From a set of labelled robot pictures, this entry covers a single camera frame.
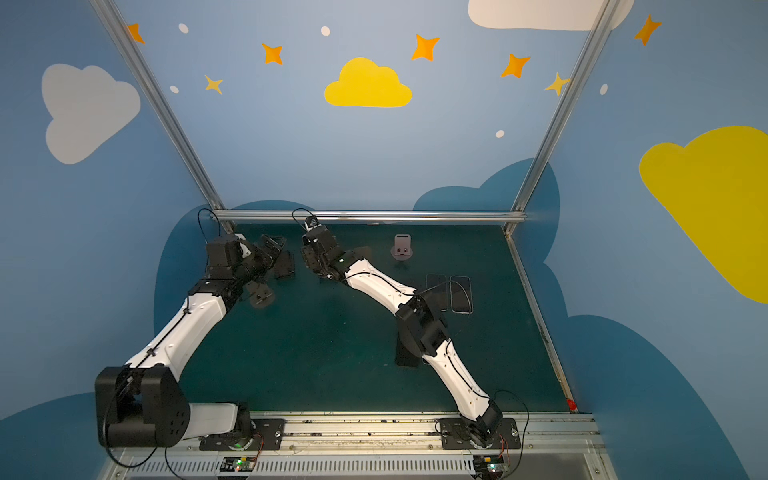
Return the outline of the black folding phone stand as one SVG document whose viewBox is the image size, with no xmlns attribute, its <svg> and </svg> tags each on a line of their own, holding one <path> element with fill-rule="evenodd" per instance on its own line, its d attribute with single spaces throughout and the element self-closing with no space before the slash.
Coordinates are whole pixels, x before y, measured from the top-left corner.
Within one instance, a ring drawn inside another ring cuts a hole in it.
<svg viewBox="0 0 768 480">
<path fill-rule="evenodd" d="M 293 278 L 295 276 L 295 260 L 292 252 L 283 250 L 277 256 L 271 271 L 277 280 Z"/>
</svg>

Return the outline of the grey round stand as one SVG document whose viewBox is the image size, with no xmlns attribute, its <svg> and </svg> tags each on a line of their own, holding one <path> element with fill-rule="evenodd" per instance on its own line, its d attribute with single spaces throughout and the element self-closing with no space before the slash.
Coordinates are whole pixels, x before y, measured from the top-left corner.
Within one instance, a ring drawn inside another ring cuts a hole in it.
<svg viewBox="0 0 768 480">
<path fill-rule="evenodd" d="M 245 285 L 247 300 L 254 309 L 264 309 L 275 301 L 275 293 L 265 282 L 250 281 Z"/>
<path fill-rule="evenodd" d="M 391 248 L 392 257 L 399 262 L 404 262 L 409 260 L 413 254 L 411 235 L 396 234 Z"/>
</svg>

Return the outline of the blue phone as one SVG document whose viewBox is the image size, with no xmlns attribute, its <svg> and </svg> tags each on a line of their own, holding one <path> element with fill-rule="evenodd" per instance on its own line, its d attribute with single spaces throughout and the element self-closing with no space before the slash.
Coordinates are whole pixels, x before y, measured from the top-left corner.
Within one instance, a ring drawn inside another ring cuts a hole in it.
<svg viewBox="0 0 768 480">
<path fill-rule="evenodd" d="M 448 277 L 443 274 L 427 274 L 425 294 L 441 312 L 447 311 L 449 307 Z"/>
</svg>

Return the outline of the dark phone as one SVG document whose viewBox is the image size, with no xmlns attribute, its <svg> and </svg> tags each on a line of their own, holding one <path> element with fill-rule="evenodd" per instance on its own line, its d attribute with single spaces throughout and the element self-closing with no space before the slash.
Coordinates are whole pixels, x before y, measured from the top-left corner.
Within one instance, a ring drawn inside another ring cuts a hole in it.
<svg viewBox="0 0 768 480">
<path fill-rule="evenodd" d="M 412 354 L 403 344 L 400 336 L 396 338 L 395 365 L 403 368 L 417 368 L 422 362 L 420 356 Z"/>
</svg>

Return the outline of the white-edged phone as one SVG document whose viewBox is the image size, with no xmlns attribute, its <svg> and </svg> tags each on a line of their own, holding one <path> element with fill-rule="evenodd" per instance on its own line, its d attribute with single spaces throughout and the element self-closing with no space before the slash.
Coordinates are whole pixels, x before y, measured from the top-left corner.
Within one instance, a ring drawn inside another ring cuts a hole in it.
<svg viewBox="0 0 768 480">
<path fill-rule="evenodd" d="M 467 276 L 451 276 L 449 279 L 451 311 L 470 315 L 474 310 L 471 279 Z"/>
</svg>

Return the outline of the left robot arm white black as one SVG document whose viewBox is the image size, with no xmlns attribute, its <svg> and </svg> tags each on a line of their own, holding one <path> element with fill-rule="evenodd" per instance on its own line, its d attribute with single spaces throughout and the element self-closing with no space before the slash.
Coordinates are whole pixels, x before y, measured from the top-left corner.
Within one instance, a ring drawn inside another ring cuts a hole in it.
<svg viewBox="0 0 768 480">
<path fill-rule="evenodd" d="M 282 237 L 263 235 L 252 243 L 241 234 L 207 243 L 204 274 L 178 312 L 142 351 L 97 376 L 102 447 L 168 448 L 185 439 L 210 437 L 236 449 L 252 441 L 246 403 L 192 403 L 179 381 L 197 348 L 241 298 L 261 307 L 271 303 L 265 278 L 284 245 Z"/>
</svg>

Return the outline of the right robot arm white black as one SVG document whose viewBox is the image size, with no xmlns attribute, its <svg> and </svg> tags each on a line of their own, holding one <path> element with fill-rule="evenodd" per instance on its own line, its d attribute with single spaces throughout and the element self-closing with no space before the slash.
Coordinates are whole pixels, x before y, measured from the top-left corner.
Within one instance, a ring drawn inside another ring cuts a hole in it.
<svg viewBox="0 0 768 480">
<path fill-rule="evenodd" d="M 480 387 L 456 351 L 432 291 L 419 291 L 378 270 L 359 250 L 346 250 L 314 215 L 303 220 L 301 254 L 317 276 L 359 291 L 395 318 L 396 351 L 405 365 L 429 364 L 454 399 L 471 441 L 480 448 L 496 438 L 503 413 Z"/>
</svg>

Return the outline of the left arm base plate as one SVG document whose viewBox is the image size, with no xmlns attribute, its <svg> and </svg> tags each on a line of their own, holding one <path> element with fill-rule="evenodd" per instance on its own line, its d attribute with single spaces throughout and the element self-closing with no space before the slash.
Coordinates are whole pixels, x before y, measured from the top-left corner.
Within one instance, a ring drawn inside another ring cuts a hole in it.
<svg viewBox="0 0 768 480">
<path fill-rule="evenodd" d="M 239 419 L 232 432 L 202 437 L 201 451 L 276 451 L 282 443 L 285 420 L 281 418 Z"/>
</svg>

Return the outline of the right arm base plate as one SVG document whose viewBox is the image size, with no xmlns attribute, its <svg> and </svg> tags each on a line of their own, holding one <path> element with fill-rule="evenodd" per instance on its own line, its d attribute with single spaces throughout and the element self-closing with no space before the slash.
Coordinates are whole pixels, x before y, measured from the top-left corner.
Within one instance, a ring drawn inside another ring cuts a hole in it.
<svg viewBox="0 0 768 480">
<path fill-rule="evenodd" d="M 522 428 L 513 418 L 503 418 L 488 440 L 475 438 L 469 429 L 469 423 L 461 417 L 439 419 L 435 431 L 444 450 L 520 450 L 522 446 Z"/>
</svg>

